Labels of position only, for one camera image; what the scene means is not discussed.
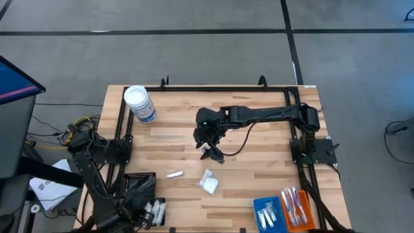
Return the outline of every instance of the black tray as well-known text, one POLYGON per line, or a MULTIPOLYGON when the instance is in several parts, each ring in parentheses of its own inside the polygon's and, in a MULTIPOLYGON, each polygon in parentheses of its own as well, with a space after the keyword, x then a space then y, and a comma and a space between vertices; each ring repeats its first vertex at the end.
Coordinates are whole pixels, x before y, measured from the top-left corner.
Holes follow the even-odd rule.
MULTIPOLYGON (((152 175, 155 178, 155 184, 157 184, 157 176, 155 172, 143 172, 143 173, 127 173, 124 174, 124 178, 122 179, 122 184, 121 184, 121 195, 125 195, 126 190, 129 188, 129 185, 132 184, 133 182, 145 177, 146 175, 152 175)), ((154 188, 152 190, 152 192, 150 193, 152 195, 152 197, 155 196, 155 185, 154 188)), ((159 198, 155 198, 155 200, 159 200, 162 203, 166 202, 166 199, 163 197, 159 197, 159 198)), ((164 226, 166 222, 166 211, 164 212, 164 216, 162 216, 162 221, 161 221, 161 225, 160 226, 164 226)))

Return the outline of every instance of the white container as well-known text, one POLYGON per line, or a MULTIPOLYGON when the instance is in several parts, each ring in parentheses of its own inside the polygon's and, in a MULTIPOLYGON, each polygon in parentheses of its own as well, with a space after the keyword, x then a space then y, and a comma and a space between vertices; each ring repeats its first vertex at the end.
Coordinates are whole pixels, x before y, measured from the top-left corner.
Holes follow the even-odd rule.
POLYGON ((143 86, 129 87, 124 93, 124 100, 139 121, 150 123, 155 120, 157 114, 153 102, 143 86))

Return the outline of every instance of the computer screen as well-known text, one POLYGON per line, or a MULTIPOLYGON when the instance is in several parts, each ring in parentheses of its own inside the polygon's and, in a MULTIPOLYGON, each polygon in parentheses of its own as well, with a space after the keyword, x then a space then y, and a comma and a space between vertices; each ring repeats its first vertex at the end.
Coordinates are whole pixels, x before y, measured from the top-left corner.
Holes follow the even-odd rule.
POLYGON ((42 85, 0 56, 0 104, 42 92, 42 85))

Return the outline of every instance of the wooden table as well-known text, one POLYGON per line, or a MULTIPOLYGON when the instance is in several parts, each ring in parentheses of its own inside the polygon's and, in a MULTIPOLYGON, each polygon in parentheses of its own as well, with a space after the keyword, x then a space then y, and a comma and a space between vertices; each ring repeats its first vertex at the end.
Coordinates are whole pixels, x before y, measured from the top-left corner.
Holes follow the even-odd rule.
MULTIPOLYGON (((315 87, 299 86, 302 102, 321 109, 315 87)), ((123 85, 110 85, 102 109, 98 133, 112 139, 116 128, 123 85)), ((206 159, 201 161, 201 150, 195 149, 193 130, 195 114, 200 107, 215 111, 220 106, 246 105, 251 108, 285 105, 285 97, 279 92, 150 92, 157 110, 157 119, 141 124, 134 118, 132 135, 133 152, 126 173, 156 172, 157 197, 167 200, 166 225, 150 231, 168 232, 257 232, 253 211, 253 199, 279 195, 284 187, 300 187, 298 171, 292 162, 288 122, 260 123, 254 126, 244 150, 235 157, 225 157, 219 164, 206 159), (197 182, 208 168, 219 178, 215 195, 203 191, 197 182), (172 171, 184 171, 185 176, 167 179, 172 171)), ((127 112, 124 117, 124 135, 127 112)), ((328 135, 323 113, 319 113, 321 129, 316 136, 328 135)), ((228 132, 219 147, 224 152, 239 149, 247 128, 228 132)), ((316 174, 321 198, 332 214, 345 227, 350 228, 349 217, 343 198, 338 174, 324 164, 317 164, 316 174)), ((106 178, 107 166, 101 170, 106 178)), ((83 198, 78 209, 81 218, 83 198)), ((315 222, 318 225, 316 207, 311 201, 315 222)), ((87 200, 85 220, 91 215, 93 202, 87 200)))

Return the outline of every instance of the blue box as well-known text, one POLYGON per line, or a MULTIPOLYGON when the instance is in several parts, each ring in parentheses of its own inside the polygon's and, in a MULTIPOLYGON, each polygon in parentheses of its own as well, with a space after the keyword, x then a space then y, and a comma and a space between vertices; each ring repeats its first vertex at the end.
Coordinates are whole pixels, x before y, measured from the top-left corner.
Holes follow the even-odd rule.
POLYGON ((265 197, 253 200, 254 214, 256 215, 257 228, 260 233, 287 233, 285 216, 283 215, 282 205, 279 197, 265 197), (273 209, 275 210, 275 216, 277 221, 273 222, 271 228, 266 220, 266 230, 261 229, 261 223, 257 211, 266 208, 266 203, 272 202, 273 209))

